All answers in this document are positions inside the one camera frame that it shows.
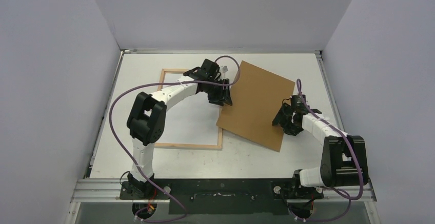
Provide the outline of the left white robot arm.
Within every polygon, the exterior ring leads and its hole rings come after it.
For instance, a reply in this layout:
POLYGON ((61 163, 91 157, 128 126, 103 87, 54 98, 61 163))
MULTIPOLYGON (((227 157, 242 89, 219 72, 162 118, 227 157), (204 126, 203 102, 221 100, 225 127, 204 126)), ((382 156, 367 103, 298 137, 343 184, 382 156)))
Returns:
POLYGON ((155 187, 152 161, 155 143, 162 137, 167 112, 186 98, 204 92, 209 103, 232 105, 229 79, 216 62, 205 59, 201 66, 183 73, 173 84, 153 93, 140 92, 127 118, 133 142, 133 167, 128 174, 126 191, 139 198, 148 198, 155 187))

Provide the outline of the brown cardboard backing board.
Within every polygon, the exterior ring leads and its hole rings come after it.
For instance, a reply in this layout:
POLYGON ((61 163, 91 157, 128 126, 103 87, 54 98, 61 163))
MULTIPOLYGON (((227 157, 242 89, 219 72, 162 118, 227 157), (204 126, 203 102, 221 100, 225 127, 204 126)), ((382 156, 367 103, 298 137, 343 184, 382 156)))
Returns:
POLYGON ((272 121, 282 100, 293 95, 295 82, 245 61, 240 67, 240 78, 230 88, 232 105, 223 106, 216 125, 279 152, 284 132, 272 121))

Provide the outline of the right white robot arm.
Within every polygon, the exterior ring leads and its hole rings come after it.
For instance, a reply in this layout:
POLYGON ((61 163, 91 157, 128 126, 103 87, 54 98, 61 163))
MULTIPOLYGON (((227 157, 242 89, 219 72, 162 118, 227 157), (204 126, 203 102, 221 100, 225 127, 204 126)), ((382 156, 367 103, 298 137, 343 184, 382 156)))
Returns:
POLYGON ((290 136, 309 133, 322 146, 319 166, 295 171, 296 180, 290 183, 293 196, 302 198, 310 188, 324 188, 349 200, 362 197, 369 180, 363 137, 338 129, 320 110, 310 108, 304 94, 284 99, 272 125, 290 136))

